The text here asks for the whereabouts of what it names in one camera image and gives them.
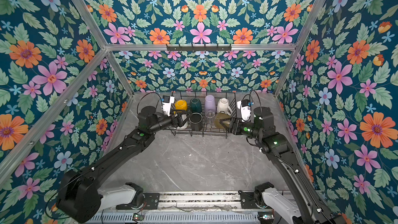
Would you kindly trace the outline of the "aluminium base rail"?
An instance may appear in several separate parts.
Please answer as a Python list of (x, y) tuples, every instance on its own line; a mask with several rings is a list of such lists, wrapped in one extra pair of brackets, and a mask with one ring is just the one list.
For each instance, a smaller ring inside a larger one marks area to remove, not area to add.
[[(133, 214), (144, 215), (135, 222)], [(273, 214), (261, 222), (259, 213)], [(141, 207), (118, 205), (94, 214), (89, 224), (285, 224), (269, 205), (255, 202), (251, 191), (163, 191), (144, 194)]]

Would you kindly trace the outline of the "yellow plastic cup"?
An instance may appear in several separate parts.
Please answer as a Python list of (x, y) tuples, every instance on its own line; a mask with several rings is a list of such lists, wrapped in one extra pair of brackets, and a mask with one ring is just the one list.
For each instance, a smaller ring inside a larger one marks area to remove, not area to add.
[(185, 100), (178, 100), (175, 103), (175, 110), (186, 111), (188, 109), (188, 104)]

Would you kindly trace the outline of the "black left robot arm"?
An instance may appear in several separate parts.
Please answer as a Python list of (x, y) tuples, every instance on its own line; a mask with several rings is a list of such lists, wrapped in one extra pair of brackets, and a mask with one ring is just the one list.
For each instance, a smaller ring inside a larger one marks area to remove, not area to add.
[(89, 221), (97, 212), (118, 205), (140, 208), (144, 191), (135, 183), (102, 190), (102, 184), (132, 157), (154, 141), (158, 131), (184, 126), (190, 112), (174, 110), (170, 115), (157, 112), (153, 106), (138, 113), (138, 126), (124, 140), (94, 164), (79, 172), (67, 172), (62, 180), (56, 207), (79, 223)]

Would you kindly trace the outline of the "black mug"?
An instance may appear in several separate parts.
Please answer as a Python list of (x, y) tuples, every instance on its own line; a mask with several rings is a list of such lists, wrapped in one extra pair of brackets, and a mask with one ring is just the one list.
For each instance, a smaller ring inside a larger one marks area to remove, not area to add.
[(201, 131), (203, 128), (203, 116), (199, 113), (193, 113), (189, 118), (192, 131)]

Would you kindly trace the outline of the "lilac plastic cup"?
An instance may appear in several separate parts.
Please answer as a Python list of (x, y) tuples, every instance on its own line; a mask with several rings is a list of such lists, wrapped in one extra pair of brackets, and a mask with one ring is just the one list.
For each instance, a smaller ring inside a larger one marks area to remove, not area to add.
[(213, 95), (207, 95), (205, 97), (205, 104), (204, 104), (204, 109), (205, 109), (205, 114), (208, 112), (213, 112), (216, 113), (216, 103), (215, 103), (215, 97)]

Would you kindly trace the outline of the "small green circuit board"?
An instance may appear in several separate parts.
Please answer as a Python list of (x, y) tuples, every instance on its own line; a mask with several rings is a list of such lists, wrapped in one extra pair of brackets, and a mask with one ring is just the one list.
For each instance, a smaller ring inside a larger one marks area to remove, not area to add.
[(135, 221), (135, 222), (141, 222), (141, 221), (143, 221), (144, 220), (144, 215), (142, 215), (142, 214), (138, 214), (138, 213), (135, 213), (135, 214), (133, 214), (133, 220)]

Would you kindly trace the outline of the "black wall hook rail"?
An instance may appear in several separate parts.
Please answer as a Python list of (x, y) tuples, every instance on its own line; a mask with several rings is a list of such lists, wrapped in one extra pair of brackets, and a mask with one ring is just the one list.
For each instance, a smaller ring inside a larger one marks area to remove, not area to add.
[(231, 51), (232, 45), (220, 45), (220, 44), (203, 44), (203, 45), (166, 45), (167, 51), (208, 51), (208, 52), (218, 52), (218, 51)]

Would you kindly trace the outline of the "cream ceramic mug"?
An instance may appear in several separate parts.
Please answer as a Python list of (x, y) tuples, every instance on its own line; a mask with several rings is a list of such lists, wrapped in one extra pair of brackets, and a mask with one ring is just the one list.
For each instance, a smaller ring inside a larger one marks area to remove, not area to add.
[(227, 98), (221, 98), (217, 104), (217, 113), (224, 113), (229, 116), (232, 115), (232, 109), (230, 107), (229, 100)]

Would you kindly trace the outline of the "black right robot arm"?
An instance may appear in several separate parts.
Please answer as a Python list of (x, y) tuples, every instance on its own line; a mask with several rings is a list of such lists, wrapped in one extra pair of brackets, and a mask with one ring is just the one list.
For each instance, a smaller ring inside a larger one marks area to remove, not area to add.
[(234, 135), (244, 135), (253, 139), (269, 161), (277, 168), (286, 182), (294, 201), (279, 193), (272, 183), (263, 183), (255, 187), (254, 197), (258, 206), (268, 206), (274, 211), (275, 224), (344, 224), (342, 215), (332, 213), (322, 201), (306, 171), (299, 165), (298, 159), (288, 139), (276, 131), (274, 116), (268, 107), (257, 107), (253, 121), (239, 118), (224, 118), (215, 121), (223, 129)]

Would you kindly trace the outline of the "clear glass cup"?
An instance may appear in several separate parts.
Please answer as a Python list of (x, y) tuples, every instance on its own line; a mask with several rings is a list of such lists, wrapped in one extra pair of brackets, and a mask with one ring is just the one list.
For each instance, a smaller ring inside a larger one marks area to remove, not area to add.
[(213, 111), (207, 111), (205, 114), (206, 117), (206, 127), (212, 128), (216, 113)]

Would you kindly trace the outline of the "olive green glass cup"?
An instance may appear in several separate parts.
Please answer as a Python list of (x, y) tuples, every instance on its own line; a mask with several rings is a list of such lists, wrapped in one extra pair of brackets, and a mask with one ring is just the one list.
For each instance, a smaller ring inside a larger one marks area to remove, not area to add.
[(230, 125), (230, 124), (223, 124), (222, 123), (222, 119), (224, 118), (230, 118), (231, 116), (224, 114), (224, 113), (217, 113), (214, 119), (214, 126), (216, 128), (219, 129), (224, 129), (226, 130), (226, 128)]

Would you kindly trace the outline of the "cream and green mug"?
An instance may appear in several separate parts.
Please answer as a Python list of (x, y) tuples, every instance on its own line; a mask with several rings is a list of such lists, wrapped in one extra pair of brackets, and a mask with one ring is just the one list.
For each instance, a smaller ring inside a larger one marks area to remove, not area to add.
[(202, 113), (202, 103), (199, 100), (199, 98), (192, 98), (190, 100), (190, 110), (193, 113), (199, 113), (199, 114)]

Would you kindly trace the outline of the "red and white mug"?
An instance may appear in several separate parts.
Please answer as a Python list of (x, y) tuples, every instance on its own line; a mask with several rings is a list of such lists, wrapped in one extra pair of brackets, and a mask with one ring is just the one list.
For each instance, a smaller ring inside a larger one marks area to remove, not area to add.
[(184, 130), (188, 127), (187, 115), (182, 115), (181, 118), (183, 125), (181, 127), (177, 127), (177, 130)]

